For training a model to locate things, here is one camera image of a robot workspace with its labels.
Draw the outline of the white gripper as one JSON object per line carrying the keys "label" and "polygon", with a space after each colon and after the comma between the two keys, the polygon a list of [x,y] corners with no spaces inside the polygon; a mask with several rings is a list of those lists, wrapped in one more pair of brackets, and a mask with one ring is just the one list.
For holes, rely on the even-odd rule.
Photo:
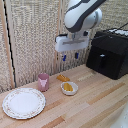
{"label": "white gripper", "polygon": [[[55,39],[55,50],[57,52],[64,52],[64,51],[70,51],[70,50],[79,50],[86,48],[89,43],[89,33],[87,31],[85,32],[78,32],[75,34],[61,34],[56,37]],[[66,54],[62,54],[62,61],[66,61]],[[75,52],[75,59],[79,58],[79,53]]]}

